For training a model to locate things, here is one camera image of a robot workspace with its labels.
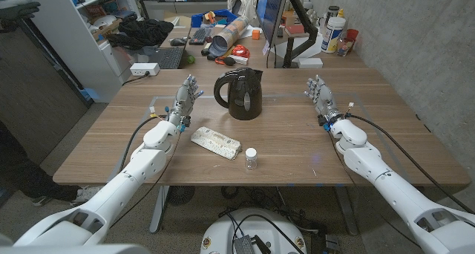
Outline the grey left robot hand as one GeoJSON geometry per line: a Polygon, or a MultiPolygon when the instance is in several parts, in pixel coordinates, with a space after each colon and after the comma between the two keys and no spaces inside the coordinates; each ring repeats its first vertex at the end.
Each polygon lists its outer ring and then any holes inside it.
{"type": "Polygon", "coordinates": [[[189,74],[177,90],[174,103],[168,113],[168,121],[175,126],[180,126],[183,119],[191,114],[195,100],[203,93],[204,91],[198,90],[196,78],[189,74]]]}

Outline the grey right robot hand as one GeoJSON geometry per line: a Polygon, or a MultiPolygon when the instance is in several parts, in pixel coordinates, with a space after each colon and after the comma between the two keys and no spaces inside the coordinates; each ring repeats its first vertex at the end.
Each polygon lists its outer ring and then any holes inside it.
{"type": "Polygon", "coordinates": [[[331,89],[318,75],[307,80],[308,89],[304,92],[315,106],[318,115],[318,124],[326,131],[342,118],[343,114],[338,110],[331,89]]]}

